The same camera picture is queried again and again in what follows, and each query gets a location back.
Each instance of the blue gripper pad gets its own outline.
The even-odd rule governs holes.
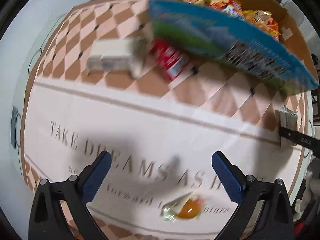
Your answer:
[[[106,152],[83,185],[82,203],[91,202],[111,168],[111,154]]]
[[[212,168],[220,179],[232,202],[240,204],[243,200],[243,188],[228,166],[232,166],[222,152],[212,155]]]

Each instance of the red snack package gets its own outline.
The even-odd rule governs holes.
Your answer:
[[[187,55],[171,47],[161,38],[155,39],[150,52],[155,55],[158,67],[169,82],[179,76],[183,68],[189,63]]]

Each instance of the white chair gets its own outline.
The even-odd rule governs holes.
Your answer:
[[[304,14],[293,1],[287,1],[283,4],[283,7],[287,9],[288,13],[295,20],[299,27],[304,21]]]

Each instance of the box of snacks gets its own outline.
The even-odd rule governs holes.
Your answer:
[[[151,0],[154,36],[258,76],[287,95],[318,87],[310,52],[275,0]]]

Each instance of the bolt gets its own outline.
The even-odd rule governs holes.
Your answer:
[[[47,181],[48,181],[47,179],[41,179],[40,184],[41,184],[41,185],[44,185],[44,184],[47,183]]]
[[[71,175],[71,176],[69,177],[69,180],[70,180],[70,181],[76,181],[77,178],[78,178],[77,175]]]
[[[256,178],[253,175],[247,175],[247,180],[253,182]]]
[[[276,181],[277,181],[277,183],[278,183],[279,185],[283,185],[283,184],[284,184],[282,179],[277,179]]]

